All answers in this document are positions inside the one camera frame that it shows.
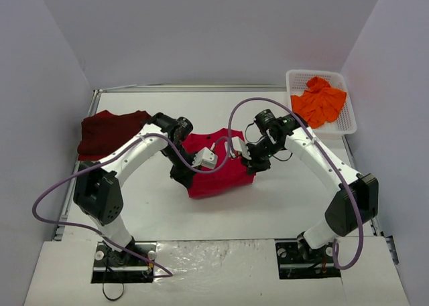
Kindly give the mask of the bright red t shirt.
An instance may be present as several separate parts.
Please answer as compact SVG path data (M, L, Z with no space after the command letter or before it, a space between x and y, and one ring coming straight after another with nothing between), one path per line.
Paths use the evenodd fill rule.
M204 147L210 149L213 143L227 136L227 128L209 134L190 133L183 146L189 153L198 152ZM255 176L255 173L248 174L240 159L228 158L220 171L195 174L192 186L188 189L188 196L195 200L217 196L233 188L252 184Z

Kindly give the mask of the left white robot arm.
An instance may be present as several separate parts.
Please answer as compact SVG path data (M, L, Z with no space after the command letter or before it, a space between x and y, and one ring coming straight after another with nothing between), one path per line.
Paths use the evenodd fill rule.
M185 150L183 142L192 130L188 119L173 119L159 112L100 160L80 164L74 203L95 223L111 249L111 257L119 264L130 263L135 253L141 253L121 217L121 188L131 174L156 153L171 162L170 177L190 188L196 174L192 166L195 155Z

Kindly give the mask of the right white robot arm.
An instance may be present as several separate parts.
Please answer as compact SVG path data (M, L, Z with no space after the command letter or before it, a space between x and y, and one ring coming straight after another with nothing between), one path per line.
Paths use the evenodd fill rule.
M276 118L269 109L257 114L254 123L261 139L256 144L246 144L241 160L249 174L268 170L270 159L279 151L287 150L312 171L332 196L321 221L298 236L297 251L301 259L314 260L323 246L358 228L342 181L350 187L363 223L377 215L378 180L370 173L362 175L349 167L318 140L308 125L300 125L290 114Z

